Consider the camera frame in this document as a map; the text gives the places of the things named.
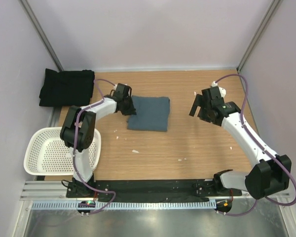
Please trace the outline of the blue-grey t shirt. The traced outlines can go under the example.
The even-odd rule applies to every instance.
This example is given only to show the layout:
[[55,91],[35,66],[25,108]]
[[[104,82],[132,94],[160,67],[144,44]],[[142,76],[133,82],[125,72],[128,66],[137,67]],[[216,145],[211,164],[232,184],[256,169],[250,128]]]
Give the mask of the blue-grey t shirt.
[[136,114],[127,121],[127,129],[167,132],[170,114],[169,97],[132,96]]

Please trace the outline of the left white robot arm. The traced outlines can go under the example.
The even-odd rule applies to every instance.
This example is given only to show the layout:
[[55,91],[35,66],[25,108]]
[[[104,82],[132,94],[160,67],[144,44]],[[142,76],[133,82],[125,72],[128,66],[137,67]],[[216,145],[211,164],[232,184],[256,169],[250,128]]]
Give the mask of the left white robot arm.
[[96,122],[105,116],[121,112],[124,116],[135,115],[132,88],[126,84],[115,84],[109,95],[82,107],[71,106],[61,128],[60,138],[70,148],[74,175],[68,191],[90,197],[96,191],[93,168],[89,162],[89,147],[94,139]]

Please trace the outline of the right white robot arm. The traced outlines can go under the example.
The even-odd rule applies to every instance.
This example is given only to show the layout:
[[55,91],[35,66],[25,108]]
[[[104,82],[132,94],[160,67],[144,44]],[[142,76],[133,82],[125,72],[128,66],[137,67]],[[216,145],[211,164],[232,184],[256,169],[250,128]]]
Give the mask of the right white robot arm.
[[278,155],[269,148],[243,118],[234,102],[224,101],[225,89],[214,86],[196,94],[190,116],[225,129],[249,159],[249,173],[224,170],[214,174],[213,191],[225,195],[230,189],[247,191],[261,199],[286,190],[292,162],[287,155]]

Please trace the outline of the left aluminium corner post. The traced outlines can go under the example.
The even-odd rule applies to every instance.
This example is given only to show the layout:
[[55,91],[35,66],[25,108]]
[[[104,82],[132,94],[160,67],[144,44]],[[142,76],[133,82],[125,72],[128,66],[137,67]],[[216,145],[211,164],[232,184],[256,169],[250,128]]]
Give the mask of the left aluminium corner post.
[[44,32],[38,18],[36,17],[32,7],[30,6],[29,2],[27,0],[19,0],[19,3],[21,4],[25,14],[27,15],[28,19],[30,20],[31,24],[33,25],[37,35],[39,36],[40,40],[42,41],[45,49],[47,50],[49,56],[53,60],[55,66],[57,69],[62,72],[64,70],[58,56],[56,55],[56,52],[54,48],[52,47],[46,33]]

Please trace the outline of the white perforated plastic basket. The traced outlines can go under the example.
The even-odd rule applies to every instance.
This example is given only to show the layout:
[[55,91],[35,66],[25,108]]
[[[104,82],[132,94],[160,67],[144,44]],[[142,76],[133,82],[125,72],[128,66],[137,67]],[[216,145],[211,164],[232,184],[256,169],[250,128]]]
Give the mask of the white perforated plastic basket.
[[28,144],[24,169],[31,175],[63,176],[74,175],[76,165],[81,177],[87,181],[97,167],[101,153],[101,135],[94,130],[93,141],[89,148],[75,152],[68,148],[60,138],[61,127],[47,127],[37,131]]

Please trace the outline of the aluminium corner post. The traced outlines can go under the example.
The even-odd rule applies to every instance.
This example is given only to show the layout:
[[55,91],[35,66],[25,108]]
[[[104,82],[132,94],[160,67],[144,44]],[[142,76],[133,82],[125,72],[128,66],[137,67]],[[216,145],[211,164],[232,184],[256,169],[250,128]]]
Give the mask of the aluminium corner post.
[[279,9],[282,0],[272,0],[270,6],[268,7],[265,15],[263,16],[256,32],[254,33],[240,63],[237,67],[237,72],[240,73],[245,64],[247,63],[248,59],[250,58],[251,54],[253,53],[255,47],[258,45],[259,41],[261,40],[263,34],[265,33],[268,25],[270,24],[272,18],[275,16],[277,10]]
[[62,72],[64,70],[58,56],[56,55],[56,52],[54,48],[52,47],[46,33],[44,32],[38,18],[36,17],[32,7],[30,6],[29,2],[27,0],[19,0],[19,3],[21,4],[25,14],[27,15],[28,19],[30,20],[31,24],[33,25],[37,35],[39,36],[40,40],[42,41],[45,49],[47,50],[49,56],[53,60],[55,66],[57,69]]

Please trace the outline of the folded black t shirt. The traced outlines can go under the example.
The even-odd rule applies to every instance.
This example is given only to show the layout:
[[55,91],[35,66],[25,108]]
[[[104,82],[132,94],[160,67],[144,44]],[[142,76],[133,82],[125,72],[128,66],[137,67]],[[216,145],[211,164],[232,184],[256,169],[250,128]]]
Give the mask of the folded black t shirt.
[[45,69],[40,90],[41,107],[86,106],[93,96],[95,73],[92,70],[62,71]]

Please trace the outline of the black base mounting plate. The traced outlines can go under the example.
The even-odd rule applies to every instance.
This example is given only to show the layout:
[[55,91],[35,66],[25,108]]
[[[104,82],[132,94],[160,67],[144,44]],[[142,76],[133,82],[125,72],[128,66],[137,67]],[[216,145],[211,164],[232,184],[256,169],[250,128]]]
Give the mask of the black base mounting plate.
[[198,201],[207,197],[239,197],[237,189],[216,187],[213,180],[98,180],[88,183],[98,190],[116,192],[115,202]]

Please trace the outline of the right aluminium corner post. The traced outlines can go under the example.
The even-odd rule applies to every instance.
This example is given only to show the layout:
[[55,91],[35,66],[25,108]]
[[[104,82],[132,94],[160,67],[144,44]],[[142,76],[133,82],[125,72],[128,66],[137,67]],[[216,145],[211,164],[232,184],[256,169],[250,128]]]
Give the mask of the right aluminium corner post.
[[270,6],[268,7],[265,15],[263,16],[256,32],[254,33],[240,63],[237,67],[237,72],[240,73],[245,64],[247,63],[248,59],[250,58],[251,54],[253,53],[255,47],[258,45],[259,41],[261,40],[263,34],[265,33],[268,25],[270,24],[272,18],[275,16],[277,10],[279,9],[282,0],[272,0]]

